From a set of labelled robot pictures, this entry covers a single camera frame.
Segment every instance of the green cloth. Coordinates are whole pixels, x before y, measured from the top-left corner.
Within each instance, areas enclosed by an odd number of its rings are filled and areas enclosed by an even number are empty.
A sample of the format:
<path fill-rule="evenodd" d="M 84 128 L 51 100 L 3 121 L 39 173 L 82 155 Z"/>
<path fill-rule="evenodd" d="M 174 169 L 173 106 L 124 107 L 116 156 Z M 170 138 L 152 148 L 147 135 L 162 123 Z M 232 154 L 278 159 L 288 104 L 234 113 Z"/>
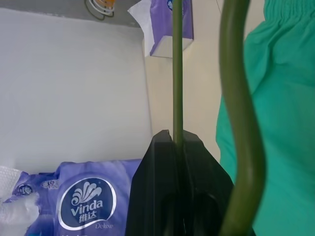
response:
<path fill-rule="evenodd" d="M 244 47 L 267 158 L 253 227 L 257 236 L 315 236 L 315 0 L 266 0 L 264 14 Z M 237 158 L 223 99 L 217 143 L 234 181 Z"/>

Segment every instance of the white surface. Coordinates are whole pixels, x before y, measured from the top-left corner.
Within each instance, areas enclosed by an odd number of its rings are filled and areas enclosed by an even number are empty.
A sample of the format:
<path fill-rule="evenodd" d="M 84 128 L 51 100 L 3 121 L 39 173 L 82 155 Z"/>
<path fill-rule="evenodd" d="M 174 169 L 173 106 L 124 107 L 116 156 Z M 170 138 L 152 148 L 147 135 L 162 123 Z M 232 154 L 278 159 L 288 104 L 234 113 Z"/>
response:
<path fill-rule="evenodd" d="M 246 33 L 263 18 L 264 0 L 252 0 Z M 217 159 L 216 125 L 221 99 L 220 10 L 216 0 L 192 0 L 194 43 L 183 52 L 184 129 L 197 134 Z M 145 58 L 153 133 L 172 131 L 172 59 Z"/>
<path fill-rule="evenodd" d="M 0 163 L 142 158 L 151 141 L 140 29 L 0 9 Z"/>
<path fill-rule="evenodd" d="M 193 42 L 192 38 L 183 38 L 183 50 Z M 154 57 L 172 58 L 173 57 L 173 37 L 164 35 L 157 48 L 153 52 Z"/>

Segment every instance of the tissue box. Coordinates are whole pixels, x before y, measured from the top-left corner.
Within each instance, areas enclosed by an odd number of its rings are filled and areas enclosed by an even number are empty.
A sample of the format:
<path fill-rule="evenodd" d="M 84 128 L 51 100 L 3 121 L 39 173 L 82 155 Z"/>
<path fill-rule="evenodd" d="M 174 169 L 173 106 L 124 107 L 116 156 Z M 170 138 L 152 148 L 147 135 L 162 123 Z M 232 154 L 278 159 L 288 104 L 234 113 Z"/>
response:
<path fill-rule="evenodd" d="M 144 33 L 145 56 L 171 58 L 173 0 L 141 0 L 129 9 Z M 192 4 L 183 0 L 183 50 L 193 41 Z"/>

